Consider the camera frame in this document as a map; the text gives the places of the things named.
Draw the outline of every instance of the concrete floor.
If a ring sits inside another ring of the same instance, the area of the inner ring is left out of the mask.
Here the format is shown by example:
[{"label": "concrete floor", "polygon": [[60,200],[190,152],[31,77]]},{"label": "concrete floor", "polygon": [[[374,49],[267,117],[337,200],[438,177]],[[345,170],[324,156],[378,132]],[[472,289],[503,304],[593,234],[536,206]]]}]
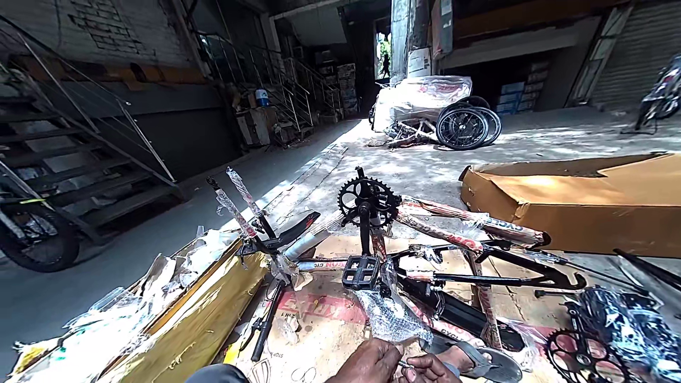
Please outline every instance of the concrete floor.
[{"label": "concrete floor", "polygon": [[[261,198],[280,183],[292,181],[303,165],[358,122],[319,128],[296,148],[258,151],[232,167],[253,196]],[[224,170],[213,177],[223,186],[230,185]],[[200,179],[187,189],[193,191],[188,202],[118,236],[99,255],[70,269],[41,274],[0,258],[0,374],[9,373],[16,362],[15,341],[31,343],[62,335],[61,327],[68,320],[114,288],[129,286],[143,276],[158,253],[172,255],[191,241],[198,225],[220,228],[229,220],[215,213],[215,193],[205,181]],[[236,189],[225,190],[239,209],[246,208]]]},{"label": "concrete floor", "polygon": [[[681,123],[668,121],[654,136],[621,136],[621,127],[631,116],[614,116],[592,109],[579,108],[510,116],[504,120],[504,132],[491,147],[474,151],[438,150],[433,145],[407,149],[368,147],[370,142],[385,139],[369,129],[366,120],[344,121],[321,129],[309,142],[296,149],[252,155],[234,165],[251,193],[261,198],[282,181],[291,181],[296,171],[329,143],[348,147],[344,158],[330,169],[321,184],[294,211],[315,209],[331,213],[337,209],[336,196],[342,184],[355,177],[361,165],[370,177],[387,183],[398,194],[410,194],[464,208],[459,199],[457,180],[465,166],[486,162],[541,161],[573,159],[600,155],[624,155],[650,151],[681,151]],[[223,172],[218,182],[227,183]],[[60,335],[61,326],[117,286],[128,286],[146,272],[158,253],[170,255],[189,242],[197,225],[206,229],[222,226],[227,217],[215,214],[215,195],[203,181],[190,201],[124,233],[101,255],[78,266],[54,274],[38,274],[20,269],[5,261],[0,264],[0,371],[9,371],[16,354],[14,341],[25,343]],[[245,204],[231,195],[240,209]],[[456,219],[431,219],[435,224],[456,230]],[[341,234],[354,234],[346,227]],[[394,235],[417,238],[413,230],[395,225]],[[575,256],[596,269],[617,273],[607,257]],[[679,260],[656,260],[668,269],[681,271]],[[677,307],[681,310],[681,299]]]}]

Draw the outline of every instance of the hand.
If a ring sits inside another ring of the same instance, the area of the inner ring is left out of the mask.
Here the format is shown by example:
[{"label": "hand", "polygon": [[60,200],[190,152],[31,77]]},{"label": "hand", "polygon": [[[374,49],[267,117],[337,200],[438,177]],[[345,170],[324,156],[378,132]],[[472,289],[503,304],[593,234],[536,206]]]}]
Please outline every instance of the hand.
[{"label": "hand", "polygon": [[407,358],[407,363],[414,368],[403,367],[399,383],[461,383],[433,354]]},{"label": "hand", "polygon": [[402,352],[397,347],[372,338],[360,344],[326,383],[388,383],[401,358]]}]

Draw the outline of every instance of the rolling shutter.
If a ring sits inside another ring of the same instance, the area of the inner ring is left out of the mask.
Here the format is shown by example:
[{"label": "rolling shutter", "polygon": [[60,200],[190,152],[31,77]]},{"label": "rolling shutter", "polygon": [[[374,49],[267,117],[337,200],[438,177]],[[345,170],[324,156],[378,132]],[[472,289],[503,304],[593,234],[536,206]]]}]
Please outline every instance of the rolling shutter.
[{"label": "rolling shutter", "polygon": [[636,5],[592,93],[608,110],[636,109],[660,69],[681,52],[681,1]]}]

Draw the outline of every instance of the blue container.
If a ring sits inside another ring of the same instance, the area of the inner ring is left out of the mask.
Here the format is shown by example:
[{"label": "blue container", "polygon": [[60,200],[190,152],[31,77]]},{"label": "blue container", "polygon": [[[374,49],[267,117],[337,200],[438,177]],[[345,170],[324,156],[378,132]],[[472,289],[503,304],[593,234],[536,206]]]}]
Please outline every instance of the blue container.
[{"label": "blue container", "polygon": [[255,102],[258,106],[269,106],[270,98],[267,97],[267,91],[265,89],[255,90]]}]

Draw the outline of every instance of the staircase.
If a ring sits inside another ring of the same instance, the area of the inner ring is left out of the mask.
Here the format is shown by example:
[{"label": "staircase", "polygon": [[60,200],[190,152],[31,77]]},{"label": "staircase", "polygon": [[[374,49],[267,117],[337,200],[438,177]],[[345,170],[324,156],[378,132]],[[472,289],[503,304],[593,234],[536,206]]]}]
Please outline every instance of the staircase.
[{"label": "staircase", "polygon": [[291,123],[301,135],[319,125],[321,115],[343,119],[340,91],[300,61],[260,47],[244,52],[218,35],[200,37],[221,80],[242,90],[267,90],[279,121]]},{"label": "staircase", "polygon": [[[87,124],[56,109],[27,72],[0,67],[0,74],[0,170],[27,196],[44,198],[96,243],[116,231],[107,226],[115,219],[162,198],[181,198],[170,172],[166,177],[111,143],[86,115]],[[135,130],[132,118],[126,127]],[[126,136],[137,136],[160,161],[141,131]]]}]

